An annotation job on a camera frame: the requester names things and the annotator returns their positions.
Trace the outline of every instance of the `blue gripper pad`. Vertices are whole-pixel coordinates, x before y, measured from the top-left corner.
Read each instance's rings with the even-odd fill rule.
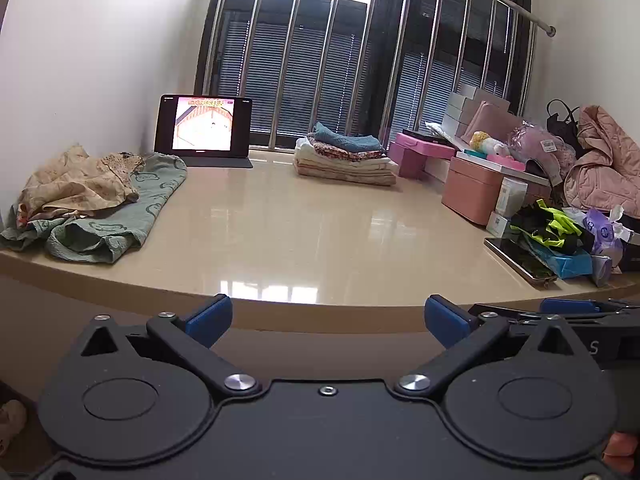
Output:
[[[210,348],[231,326],[233,317],[231,298],[219,294],[214,298],[214,303],[185,320],[184,333]]]
[[[593,301],[546,298],[540,303],[542,314],[597,314],[599,311],[599,307]]]
[[[467,337],[478,324],[476,316],[437,294],[429,296],[424,303],[424,325],[444,348]]]

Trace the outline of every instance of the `folded towel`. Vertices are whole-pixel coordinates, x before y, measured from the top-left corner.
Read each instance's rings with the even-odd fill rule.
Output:
[[[318,170],[316,168],[310,168],[303,164],[300,164],[294,159],[293,167],[298,174],[306,176],[314,176],[319,178],[329,178],[332,180],[343,180],[345,182],[355,182],[358,184],[373,184],[375,186],[392,186],[396,183],[396,176],[390,174],[388,176],[363,176],[363,175],[351,175],[347,173],[337,171]]]
[[[322,123],[316,123],[314,137],[320,142],[326,142],[336,148],[341,148],[350,153],[376,152],[382,150],[382,145],[373,136],[347,137],[336,134]]]
[[[329,158],[328,156],[319,155],[314,150],[314,147],[309,142],[309,139],[306,137],[300,137],[296,141],[296,150],[299,151],[299,156],[303,156],[304,158],[308,158],[309,160],[316,160],[321,164],[331,164],[336,168],[361,168],[363,166],[367,167],[376,167],[379,170],[383,170],[385,168],[385,164],[391,162],[391,159],[388,156],[384,156],[382,158],[368,158],[366,160],[340,160],[338,158]]]
[[[376,150],[375,152],[350,153],[342,148],[336,148],[326,142],[320,142],[319,140],[312,142],[312,145],[318,155],[328,156],[329,158],[339,158],[340,160],[350,160],[353,162],[367,160],[370,158],[383,158],[385,156],[385,153],[382,152],[382,150]]]
[[[88,218],[34,220],[23,230],[9,227],[0,234],[0,245],[21,251],[37,238],[46,238],[46,250],[57,258],[112,264],[130,247],[142,246],[160,209],[186,177],[180,158],[154,153],[131,175],[136,202],[97,211]]]
[[[384,167],[382,169],[378,168],[336,168],[335,166],[330,166],[327,164],[320,164],[315,160],[309,160],[308,158],[296,156],[294,160],[308,168],[315,168],[316,170],[323,171],[335,171],[336,173],[346,173],[352,175],[363,175],[363,176],[389,176],[392,174],[390,167]]]

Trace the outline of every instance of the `green blanket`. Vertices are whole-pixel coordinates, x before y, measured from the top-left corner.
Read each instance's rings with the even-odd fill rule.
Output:
[[[137,202],[83,219],[34,220],[23,230],[9,227],[0,233],[0,245],[21,251],[46,238],[46,250],[57,258],[112,264],[130,247],[142,246],[162,206],[186,177],[187,167],[180,158],[154,153],[131,176],[140,196]],[[15,209],[7,220],[15,226]]]

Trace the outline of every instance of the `glossy beige tile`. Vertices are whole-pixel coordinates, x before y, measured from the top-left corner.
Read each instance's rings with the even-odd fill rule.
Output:
[[[281,323],[267,322],[267,330],[294,330],[285,318],[304,305],[348,307],[358,317],[361,307],[420,307],[430,294],[459,304],[534,305],[547,296],[640,290],[635,274],[616,276],[600,291],[586,278],[533,288],[484,247],[488,234],[443,206],[428,183],[347,184],[297,176],[289,154],[250,156],[252,170],[190,168],[146,244],[112,266],[3,251],[0,272],[142,314],[157,310],[162,291],[183,298],[187,310],[191,296],[218,292],[251,312],[280,305]],[[143,298],[154,306],[140,306]]]

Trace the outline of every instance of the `stack of folded towels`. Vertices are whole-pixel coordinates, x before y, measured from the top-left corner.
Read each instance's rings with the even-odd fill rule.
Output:
[[[298,174],[391,186],[398,165],[375,137],[346,137],[316,123],[312,133],[296,142],[293,166]]]

